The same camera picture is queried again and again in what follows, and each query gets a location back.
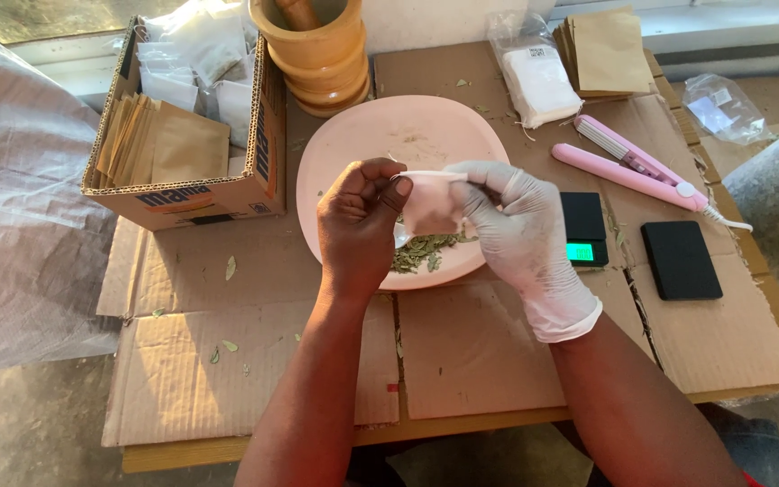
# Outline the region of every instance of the table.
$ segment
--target table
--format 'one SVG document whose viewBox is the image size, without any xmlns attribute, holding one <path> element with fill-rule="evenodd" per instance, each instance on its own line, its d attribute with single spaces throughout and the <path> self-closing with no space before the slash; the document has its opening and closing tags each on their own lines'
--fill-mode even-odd
<svg viewBox="0 0 779 487">
<path fill-rule="evenodd" d="M 706 150 L 701 146 L 690 117 L 681 105 L 678 96 L 663 76 L 660 65 L 654 55 L 645 51 L 648 66 L 655 77 L 655 85 L 669 105 L 676 118 L 688 148 L 703 161 L 707 169 L 705 179 L 710 184 L 720 212 L 729 219 L 739 220 L 738 207 L 735 205 L 720 175 Z M 779 286 L 769 272 L 765 259 L 756 246 L 751 233 L 746 230 L 734 230 L 738 245 L 748 269 L 759 288 L 765 294 L 771 312 L 779 326 Z M 697 393 L 688 395 L 694 403 L 748 397 L 759 394 L 779 392 L 779 385 L 758 386 L 739 389 Z M 450 418 L 411 420 L 408 417 L 405 383 L 399 383 L 400 421 L 398 425 L 373 429 L 360 429 L 354 436 L 356 446 L 372 445 L 391 441 L 401 441 L 421 437 L 435 437 L 464 432 L 492 430 L 510 426 L 532 425 L 569 418 L 566 407 L 541 408 L 509 413 L 478 414 Z M 239 461 L 248 444 L 248 437 L 219 437 L 178 441 L 153 445 L 125 446 L 122 469 L 126 473 L 164 470 L 195 465 L 218 464 Z"/>
</svg>

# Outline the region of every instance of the pink hair straightener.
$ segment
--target pink hair straightener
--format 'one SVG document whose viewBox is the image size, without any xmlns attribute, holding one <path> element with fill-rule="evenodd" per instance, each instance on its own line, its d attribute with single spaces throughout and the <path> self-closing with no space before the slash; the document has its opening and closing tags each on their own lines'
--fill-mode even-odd
<svg viewBox="0 0 779 487">
<path fill-rule="evenodd" d="M 617 160 L 625 162 L 629 168 L 569 144 L 556 144 L 552 148 L 552 156 L 555 159 L 681 208 L 701 211 L 703 215 L 720 224 L 753 231 L 750 225 L 724 218 L 708 203 L 708 197 L 693 187 L 693 184 L 684 181 L 660 161 L 596 119 L 579 115 L 573 120 L 573 124 L 579 133 L 590 138 Z"/>
</svg>

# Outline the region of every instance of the digital scale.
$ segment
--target digital scale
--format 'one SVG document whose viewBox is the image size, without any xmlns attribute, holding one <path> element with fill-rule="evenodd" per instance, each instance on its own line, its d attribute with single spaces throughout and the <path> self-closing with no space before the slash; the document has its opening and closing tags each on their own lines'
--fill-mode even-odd
<svg viewBox="0 0 779 487">
<path fill-rule="evenodd" d="M 577 267 L 603 267 L 609 263 L 606 227 L 599 193 L 561 193 L 567 258 Z"/>
</svg>

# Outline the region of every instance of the stack of kraft paper bags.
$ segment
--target stack of kraft paper bags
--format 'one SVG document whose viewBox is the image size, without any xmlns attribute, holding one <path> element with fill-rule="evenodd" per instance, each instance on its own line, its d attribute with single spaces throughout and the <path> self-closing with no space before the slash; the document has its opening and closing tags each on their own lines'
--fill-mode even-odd
<svg viewBox="0 0 779 487">
<path fill-rule="evenodd" d="M 608 101 L 651 93 L 654 77 L 632 7 L 568 16 L 552 35 L 580 98 Z"/>
</svg>

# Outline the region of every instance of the pestle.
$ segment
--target pestle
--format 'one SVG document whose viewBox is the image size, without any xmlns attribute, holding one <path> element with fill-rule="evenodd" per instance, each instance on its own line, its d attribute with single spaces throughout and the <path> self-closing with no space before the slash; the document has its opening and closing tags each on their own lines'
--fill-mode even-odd
<svg viewBox="0 0 779 487">
<path fill-rule="evenodd" d="M 312 0 L 275 0 L 281 15 L 291 30 L 314 30 L 320 27 L 317 14 L 314 13 Z"/>
</svg>

